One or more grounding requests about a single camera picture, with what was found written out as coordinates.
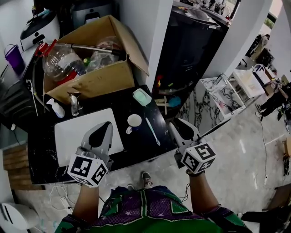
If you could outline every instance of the purple cup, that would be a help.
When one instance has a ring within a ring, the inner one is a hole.
[[[16,74],[20,75],[24,69],[24,61],[20,54],[18,45],[9,44],[13,46],[7,53],[5,53],[5,59],[10,63]]]

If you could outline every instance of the foot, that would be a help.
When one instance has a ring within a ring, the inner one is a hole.
[[[256,115],[256,117],[258,117],[260,119],[262,118],[262,114],[260,112],[258,112],[258,111],[255,112],[255,115]]]
[[[133,190],[135,190],[135,187],[133,187],[132,184],[129,184],[129,185],[127,185],[127,189],[128,189],[128,191],[133,191]]]
[[[151,176],[148,172],[143,172],[141,175],[142,180],[144,181],[144,188],[152,188],[153,182],[151,181]]]
[[[262,111],[262,109],[261,109],[261,105],[260,105],[260,104],[255,104],[255,106],[256,106],[258,112],[261,112],[261,111]]]

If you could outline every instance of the white mat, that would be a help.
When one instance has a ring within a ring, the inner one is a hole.
[[[55,125],[55,145],[59,166],[68,166],[70,157],[81,145],[83,136],[94,126],[103,122],[113,125],[112,146],[109,155],[123,151],[123,145],[111,108],[61,122]]]

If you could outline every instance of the black refrigerator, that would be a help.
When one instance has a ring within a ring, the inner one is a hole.
[[[153,88],[155,99],[179,96],[181,105],[169,108],[174,117],[202,78],[225,36],[221,26],[194,7],[173,6]]]

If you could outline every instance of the white cup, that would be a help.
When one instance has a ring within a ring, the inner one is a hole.
[[[131,132],[137,131],[139,129],[139,126],[141,125],[141,122],[142,118],[139,115],[130,115],[127,119],[127,123],[129,124],[129,126],[126,130],[126,133],[131,134]]]

